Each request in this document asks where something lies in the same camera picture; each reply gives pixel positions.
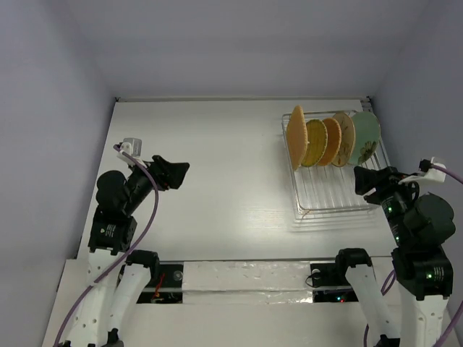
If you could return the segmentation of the beige bird-pattern plate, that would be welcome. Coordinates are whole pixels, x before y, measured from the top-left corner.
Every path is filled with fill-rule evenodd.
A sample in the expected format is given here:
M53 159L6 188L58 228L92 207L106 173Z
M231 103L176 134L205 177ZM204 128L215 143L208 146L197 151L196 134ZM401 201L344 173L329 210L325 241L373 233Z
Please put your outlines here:
M352 118L346 113L335 113L333 118L338 121L341 128L341 144L332 164L340 168L348 164L351 158L356 141L356 132Z

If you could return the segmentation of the round orange woven plate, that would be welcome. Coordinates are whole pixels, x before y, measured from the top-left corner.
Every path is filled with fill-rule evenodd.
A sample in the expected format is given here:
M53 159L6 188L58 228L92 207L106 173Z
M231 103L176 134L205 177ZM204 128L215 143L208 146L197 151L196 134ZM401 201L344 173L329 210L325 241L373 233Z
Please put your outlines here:
M327 166L334 161L341 146L341 127L334 118L323 120L327 130L327 145L322 158L319 160L319 166Z

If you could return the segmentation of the green flower-pattern plate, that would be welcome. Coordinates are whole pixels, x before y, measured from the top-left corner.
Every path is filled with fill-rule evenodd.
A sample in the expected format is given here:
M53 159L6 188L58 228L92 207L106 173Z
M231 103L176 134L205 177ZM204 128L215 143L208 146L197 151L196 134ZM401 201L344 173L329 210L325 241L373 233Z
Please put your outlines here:
M375 153L381 138L381 126L376 115L367 111L354 114L352 121L356 137L349 164L361 165Z

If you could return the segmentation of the round green-rimmed woven plate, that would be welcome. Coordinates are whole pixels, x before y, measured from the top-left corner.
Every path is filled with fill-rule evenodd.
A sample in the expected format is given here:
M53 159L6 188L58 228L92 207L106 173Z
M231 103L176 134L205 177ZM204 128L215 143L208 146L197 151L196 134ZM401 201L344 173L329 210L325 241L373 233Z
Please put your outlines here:
M302 166L311 167L323 157L328 144L328 132L326 125L319 119L312 119L306 123L307 150L302 160Z

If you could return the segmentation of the square orange woven tray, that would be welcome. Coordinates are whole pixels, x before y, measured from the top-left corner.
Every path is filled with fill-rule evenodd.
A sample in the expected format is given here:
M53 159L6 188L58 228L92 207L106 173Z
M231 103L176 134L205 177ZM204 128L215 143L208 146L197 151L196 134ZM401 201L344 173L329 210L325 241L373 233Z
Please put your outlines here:
M308 145L305 115L300 105L294 107L286 127L286 142L292 170L296 171L302 164Z

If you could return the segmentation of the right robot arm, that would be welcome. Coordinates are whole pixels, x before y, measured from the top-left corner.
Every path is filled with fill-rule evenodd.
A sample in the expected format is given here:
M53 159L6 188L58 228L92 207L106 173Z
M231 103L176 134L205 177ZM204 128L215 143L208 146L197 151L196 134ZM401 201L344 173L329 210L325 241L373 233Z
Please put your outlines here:
M453 291L454 271L443 243L454 235L454 211L438 195L420 194L421 181L443 182L446 168L423 160L420 174L406 175L394 167L381 170L354 167L354 190L382 208L396 242L392 265L402 305L399 327L364 249L342 249L333 266L335 279L355 292L374 346L442 346L460 318L447 328L443 314Z

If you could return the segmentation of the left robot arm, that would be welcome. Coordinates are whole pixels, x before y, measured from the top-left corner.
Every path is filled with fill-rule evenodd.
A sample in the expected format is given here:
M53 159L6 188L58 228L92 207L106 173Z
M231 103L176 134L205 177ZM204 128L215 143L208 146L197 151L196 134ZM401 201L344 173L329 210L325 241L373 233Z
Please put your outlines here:
M123 346L123 326L140 294L160 277L157 253L137 247L133 213L150 193L180 188L190 165L160 155L143 161L120 154L132 173L107 171L97 180L86 288L64 318L55 346Z

